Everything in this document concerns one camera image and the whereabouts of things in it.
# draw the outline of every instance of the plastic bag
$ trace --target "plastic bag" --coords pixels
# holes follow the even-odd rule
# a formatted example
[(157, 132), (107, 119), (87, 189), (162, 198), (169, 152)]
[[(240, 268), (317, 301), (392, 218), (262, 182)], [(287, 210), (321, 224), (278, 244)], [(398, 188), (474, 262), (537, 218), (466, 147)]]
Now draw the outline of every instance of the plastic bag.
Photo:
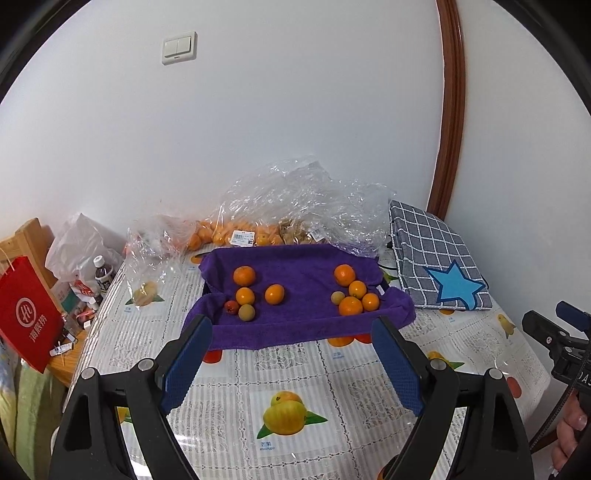
[(88, 302), (100, 295), (93, 263), (97, 255), (102, 255), (115, 271), (123, 263), (121, 255), (104, 246), (98, 230), (88, 217), (80, 213), (68, 220), (56, 235), (47, 253), (45, 266), (58, 280), (69, 283), (79, 299)]
[(394, 195), (380, 184), (333, 180), (313, 158), (267, 165), (224, 194), (213, 215), (213, 243), (243, 245), (240, 237), (250, 232), (257, 246), (328, 242), (375, 257), (387, 244)]
[(126, 251), (127, 281), (136, 307), (161, 301), (158, 292), (177, 274), (180, 257), (185, 252), (197, 222), (166, 215), (136, 220), (128, 229)]

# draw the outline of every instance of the yellow fruit print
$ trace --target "yellow fruit print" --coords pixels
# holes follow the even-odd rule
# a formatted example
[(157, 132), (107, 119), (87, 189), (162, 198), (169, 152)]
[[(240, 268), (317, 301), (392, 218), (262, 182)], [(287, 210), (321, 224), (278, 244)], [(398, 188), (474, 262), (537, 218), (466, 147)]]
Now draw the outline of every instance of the yellow fruit print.
[(272, 396), (271, 406), (265, 410), (262, 421), (264, 425), (256, 436), (257, 439), (273, 433), (294, 435), (306, 425), (324, 423), (328, 420), (308, 411), (298, 394), (283, 390)]
[(513, 335), (515, 331), (515, 325), (513, 325), (507, 317), (505, 317), (502, 313), (496, 316), (496, 319), (501, 324), (501, 327), (505, 331), (505, 338), (509, 338), (509, 335)]
[(442, 354), (440, 354), (437, 350), (431, 350), (428, 354), (427, 354), (427, 358), (429, 360), (433, 360), (434, 358), (440, 358), (441, 360), (443, 360), (445, 363), (447, 363), (453, 370), (455, 370), (456, 368), (460, 368), (464, 362), (450, 362), (447, 358), (445, 358)]
[(145, 307), (153, 301), (164, 301), (164, 299), (158, 295), (156, 282), (150, 280), (142, 283), (140, 288), (134, 290), (133, 296), (125, 304), (131, 305), (133, 303), (138, 307)]

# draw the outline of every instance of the white wall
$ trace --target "white wall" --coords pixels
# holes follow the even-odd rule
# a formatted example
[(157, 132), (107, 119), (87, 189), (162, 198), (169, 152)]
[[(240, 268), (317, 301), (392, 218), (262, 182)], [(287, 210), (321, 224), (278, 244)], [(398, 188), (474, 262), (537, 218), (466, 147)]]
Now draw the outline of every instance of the white wall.
[[(492, 0), (459, 0), (467, 110), (446, 220), (511, 319), (591, 311), (591, 118), (544, 47)], [(547, 350), (532, 344), (550, 368)], [(564, 386), (553, 381), (531, 434)]]
[[(163, 66), (164, 37), (197, 59)], [(0, 104), (0, 236), (72, 213), (123, 234), (205, 215), (253, 166), (315, 154), (427, 203), (443, 74), (432, 0), (93, 0)]]

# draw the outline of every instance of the bottle cap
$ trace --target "bottle cap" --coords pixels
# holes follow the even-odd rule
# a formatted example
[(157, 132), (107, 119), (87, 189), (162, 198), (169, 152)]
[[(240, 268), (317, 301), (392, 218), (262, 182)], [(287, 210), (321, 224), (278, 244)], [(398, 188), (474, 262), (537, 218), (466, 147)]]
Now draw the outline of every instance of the bottle cap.
[(95, 259), (93, 260), (95, 267), (96, 268), (100, 268), (103, 265), (105, 265), (105, 259), (103, 258), (102, 255), (99, 255), (98, 257), (95, 257)]

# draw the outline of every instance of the green cloth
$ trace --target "green cloth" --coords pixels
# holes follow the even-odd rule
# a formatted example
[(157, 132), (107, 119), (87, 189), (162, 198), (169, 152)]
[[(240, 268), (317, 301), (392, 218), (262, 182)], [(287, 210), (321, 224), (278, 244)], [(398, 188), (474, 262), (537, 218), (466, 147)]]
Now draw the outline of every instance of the green cloth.
[(31, 480), (46, 480), (51, 434), (59, 426), (66, 388), (49, 371), (41, 375), (23, 365), (17, 384), (16, 459)]

